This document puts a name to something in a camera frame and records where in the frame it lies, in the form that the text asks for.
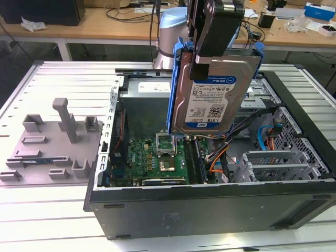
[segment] floor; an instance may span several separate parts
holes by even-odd
[[[0,107],[11,95],[32,64],[32,61],[15,43],[11,43],[11,46],[13,52],[9,55],[0,51]],[[24,42],[22,47],[34,60],[61,60],[55,44]],[[150,52],[147,46],[107,45],[105,53],[103,45],[71,44],[70,50],[73,60],[150,61]],[[264,63],[283,64],[283,55],[283,51],[266,51]],[[336,57],[319,58],[329,64],[321,62],[309,52],[293,52],[288,63],[303,65],[323,86],[326,86],[336,71],[335,67],[332,68],[331,65],[336,64]],[[329,84],[328,91],[331,94],[335,93],[336,77]]]

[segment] barcode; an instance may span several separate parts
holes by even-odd
[[[191,109],[190,112],[192,112],[192,114],[190,115],[191,117],[203,117],[205,114],[205,109],[206,108],[194,108]]]
[[[214,104],[208,113],[208,118],[220,118],[224,110],[223,104]]]

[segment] motherboard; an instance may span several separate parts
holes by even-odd
[[[191,147],[193,142],[197,142],[194,148]],[[194,184],[196,177],[198,183],[204,182],[202,172],[205,174],[205,155],[208,153],[205,138],[190,140],[158,133],[156,138],[129,139],[127,163],[123,169],[114,167],[111,183],[112,186]],[[198,162],[204,171],[199,171],[200,166],[195,165]]]

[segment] small box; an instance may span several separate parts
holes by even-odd
[[[317,32],[324,37],[336,37],[336,28],[332,25],[322,25]]]
[[[323,5],[314,5],[307,3],[304,7],[306,12],[304,13],[307,17],[319,18],[322,20],[329,21],[335,15],[335,8]]]
[[[259,27],[261,27],[261,28],[271,28],[274,18],[275,18],[274,14],[261,13],[260,19],[259,19],[259,22],[258,22]]]

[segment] wooden table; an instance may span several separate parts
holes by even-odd
[[[247,8],[252,8],[256,12],[260,12],[265,5],[267,5],[266,0],[258,0],[256,3],[246,1],[245,4]],[[144,14],[131,12],[119,15],[118,18],[142,15]],[[258,19],[251,18],[249,21],[252,24],[258,23]],[[291,34],[285,30],[285,22],[275,19],[271,29],[263,29],[266,34],[264,44],[267,50],[336,52],[336,38],[326,38],[311,30],[307,33]],[[71,60],[69,43],[149,45],[149,22],[136,24],[118,22],[107,17],[103,8],[87,8],[85,17],[78,26],[47,25],[46,30],[33,33],[25,30],[20,24],[4,24],[4,27],[17,41],[57,43],[63,60]],[[153,41],[156,39],[155,34],[156,24],[153,25]],[[0,40],[11,41],[11,38],[0,30]],[[242,29],[234,47],[243,48],[246,42],[247,32]]]

